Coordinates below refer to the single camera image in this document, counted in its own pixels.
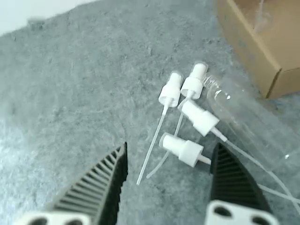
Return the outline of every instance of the white spray pump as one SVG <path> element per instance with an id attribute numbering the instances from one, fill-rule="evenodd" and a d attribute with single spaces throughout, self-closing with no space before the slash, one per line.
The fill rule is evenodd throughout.
<path id="1" fill-rule="evenodd" d="M 203 85 L 202 85 L 202 79 L 203 76 L 206 74 L 208 69 L 208 65 L 204 62 L 199 62 L 194 64 L 193 69 L 187 77 L 182 85 L 181 88 L 181 94 L 186 97 L 186 99 L 198 99 L 201 96 Z M 176 137 L 178 135 L 181 123 L 183 119 L 183 113 L 180 114 L 179 120 L 177 122 L 177 126 L 175 129 L 174 136 Z M 164 157 L 161 159 L 161 161 L 158 163 L 158 165 L 147 175 L 147 178 L 150 178 L 153 176 L 163 165 L 163 163 L 166 161 L 166 159 L 169 156 L 169 151 L 166 152 Z"/>
<path id="2" fill-rule="evenodd" d="M 176 107 L 179 102 L 180 98 L 180 87 L 181 87 L 181 82 L 182 82 L 182 75 L 180 75 L 178 72 L 172 72 L 170 75 L 170 78 L 167 82 L 167 84 L 162 88 L 160 95 L 158 97 L 159 102 L 164 106 L 161 118 L 159 120 L 157 129 L 155 131 L 155 134 L 153 136 L 153 139 L 151 141 L 150 147 L 148 149 L 146 158 L 144 160 L 144 163 L 142 165 L 142 169 L 140 171 L 140 175 L 137 179 L 136 184 L 140 185 L 143 174 L 145 172 L 149 157 L 151 155 L 152 149 L 154 147 L 155 141 L 158 137 L 158 133 L 160 131 L 160 128 L 164 122 L 165 115 L 168 111 L 169 107 Z"/>

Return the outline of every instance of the clear plastic tube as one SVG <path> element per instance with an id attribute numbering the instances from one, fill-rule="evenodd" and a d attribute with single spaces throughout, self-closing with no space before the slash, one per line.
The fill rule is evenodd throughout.
<path id="1" fill-rule="evenodd" d="M 242 154 L 244 157 L 248 158 L 249 160 L 251 160 L 253 163 L 255 163 L 257 166 L 259 166 L 261 169 L 263 169 L 267 174 L 269 174 L 275 181 L 276 183 L 285 191 L 285 193 L 287 194 L 288 197 L 290 198 L 294 198 L 290 192 L 290 190 L 285 186 L 285 184 L 273 173 L 273 172 L 269 172 L 267 171 L 257 160 L 255 160 L 253 157 L 251 157 L 250 155 L 248 155 L 246 152 L 244 152 L 242 149 L 240 149 L 238 146 L 236 146 L 234 143 L 232 143 L 231 141 L 227 140 L 226 142 L 229 146 L 231 146 L 233 149 L 235 149 L 237 152 L 239 152 L 240 154 Z M 296 204 L 294 201 L 292 201 L 296 211 L 298 212 L 298 214 L 300 215 L 300 207 L 298 204 Z"/>
<path id="2" fill-rule="evenodd" d="M 175 129 L 175 133 L 174 136 L 177 137 L 181 123 L 182 123 L 182 119 L 183 119 L 183 114 L 180 114 L 179 120 L 177 122 L 177 126 Z M 150 177 L 152 177 L 159 169 L 160 167 L 164 164 L 164 162 L 167 160 L 168 156 L 169 156 L 170 152 L 167 151 L 164 155 L 164 157 L 160 160 L 160 162 L 157 164 L 157 166 L 146 176 L 147 179 L 149 179 Z"/>
<path id="3" fill-rule="evenodd" d="M 147 166 L 147 164 L 148 164 L 148 161 L 149 161 L 151 152 L 152 152 L 152 150 L 153 150 L 155 141 L 156 141 L 156 139 L 157 139 L 157 137 L 158 137 L 158 133 L 159 133 L 160 128 L 161 128 L 161 126 L 162 126 L 162 124 L 163 124 L 163 122 L 164 122 L 164 119 L 165 119 L 165 113 L 163 113 L 163 114 L 161 115 L 161 118 L 160 118 L 160 120 L 159 120 L 157 129 L 156 129 L 156 131 L 155 131 L 155 134 L 154 134 L 154 136 L 153 136 L 153 139 L 152 139 L 152 141 L 151 141 L 150 147 L 149 147 L 149 149 L 148 149 L 146 158 L 145 158 L 144 163 L 143 163 L 143 165 L 142 165 L 142 169 L 141 169 L 141 171 L 140 171 L 140 175 L 139 175 L 139 177 L 138 177 L 138 179 L 137 179 L 137 182 L 136 182 L 137 185 L 140 185 L 140 183 L 141 183 L 142 177 L 143 177 L 143 175 L 144 175 L 146 166 Z"/>
<path id="4" fill-rule="evenodd" d="M 300 204 L 300 199 L 297 199 L 297 198 L 294 198 L 294 197 L 287 196 L 287 195 L 285 195 L 285 194 L 282 194 L 282 193 L 280 193 L 280 192 L 278 192 L 278 191 L 275 191 L 275 190 L 273 190 L 273 189 L 271 189 L 271 188 L 268 188 L 268 187 L 266 187 L 266 186 L 264 186 L 264 185 L 261 185 L 261 184 L 258 184 L 258 186 L 259 186 L 259 188 L 260 188 L 261 190 L 266 191 L 266 192 L 269 192 L 269 193 L 272 194 L 272 195 L 277 195 L 278 197 L 281 197 L 281 198 L 284 198 L 284 199 L 289 200 L 289 201 L 291 201 L 291 202 L 295 202 L 295 203 L 297 203 L 297 204 Z"/>

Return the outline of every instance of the floor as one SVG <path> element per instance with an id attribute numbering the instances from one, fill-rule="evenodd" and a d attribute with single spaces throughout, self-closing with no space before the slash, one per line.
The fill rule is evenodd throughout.
<path id="1" fill-rule="evenodd" d="M 207 167 L 169 157 L 153 178 L 135 184 L 161 114 L 161 87 L 172 70 L 187 76 L 195 60 L 255 90 L 218 29 L 210 0 L 103 0 L 0 37 L 1 224 L 42 210 L 124 141 L 129 175 L 118 224 L 203 224 Z M 299 132 L 299 101 L 294 94 L 268 104 Z M 203 98 L 198 103 L 209 107 Z M 173 133 L 178 117 L 171 110 L 161 133 Z M 187 121 L 179 136 L 205 144 L 206 156 L 217 142 L 211 135 L 200 140 Z M 146 172 L 163 155 L 156 146 Z M 259 182 L 282 191 L 246 164 Z M 282 170 L 280 178 L 290 180 L 299 198 L 299 174 Z M 265 196 L 281 224 L 299 224 L 289 201 Z"/>

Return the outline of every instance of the white wall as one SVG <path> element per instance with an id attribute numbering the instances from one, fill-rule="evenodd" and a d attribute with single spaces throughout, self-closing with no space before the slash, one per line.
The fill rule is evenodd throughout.
<path id="1" fill-rule="evenodd" d="M 49 18 L 95 0 L 0 0 L 0 36 L 24 27 L 33 17 Z"/>

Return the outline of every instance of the pump cap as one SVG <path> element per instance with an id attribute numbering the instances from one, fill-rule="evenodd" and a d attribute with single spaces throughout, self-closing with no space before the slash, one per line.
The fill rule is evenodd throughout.
<path id="1" fill-rule="evenodd" d="M 168 107 L 176 107 L 180 98 L 180 86 L 182 82 L 182 75 L 178 72 L 172 72 L 167 84 L 162 88 L 158 97 L 162 105 L 169 103 Z"/>
<path id="2" fill-rule="evenodd" d="M 196 165 L 198 157 L 203 151 L 203 146 L 168 133 L 164 133 L 161 137 L 159 146 L 178 156 L 180 161 L 191 167 Z"/>
<path id="3" fill-rule="evenodd" d="M 207 72 L 208 66 L 204 62 L 196 63 L 182 85 L 181 93 L 191 99 L 198 99 L 203 90 L 202 78 Z"/>
<path id="4" fill-rule="evenodd" d="M 207 110 L 202 109 L 190 99 L 185 99 L 178 109 L 193 123 L 194 128 L 206 136 L 216 125 L 219 119 Z"/>

